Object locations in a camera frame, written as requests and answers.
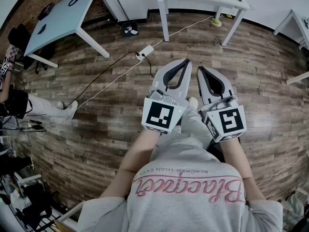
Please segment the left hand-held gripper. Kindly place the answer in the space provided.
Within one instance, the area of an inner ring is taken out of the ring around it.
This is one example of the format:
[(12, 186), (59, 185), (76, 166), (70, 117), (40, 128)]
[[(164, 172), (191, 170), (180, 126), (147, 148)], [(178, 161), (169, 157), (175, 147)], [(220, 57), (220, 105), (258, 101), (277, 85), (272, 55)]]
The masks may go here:
[(188, 58), (168, 63), (157, 71), (148, 97), (144, 99), (141, 124), (161, 134), (170, 134), (189, 105), (192, 62)]

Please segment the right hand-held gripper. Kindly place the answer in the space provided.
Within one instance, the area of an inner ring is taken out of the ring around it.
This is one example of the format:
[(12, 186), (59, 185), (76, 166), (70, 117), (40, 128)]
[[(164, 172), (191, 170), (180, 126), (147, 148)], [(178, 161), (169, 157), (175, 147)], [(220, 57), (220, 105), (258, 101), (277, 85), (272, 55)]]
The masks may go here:
[(247, 130), (244, 107), (239, 105), (230, 81), (212, 68), (198, 67), (197, 81), (204, 124), (216, 143), (237, 138)]

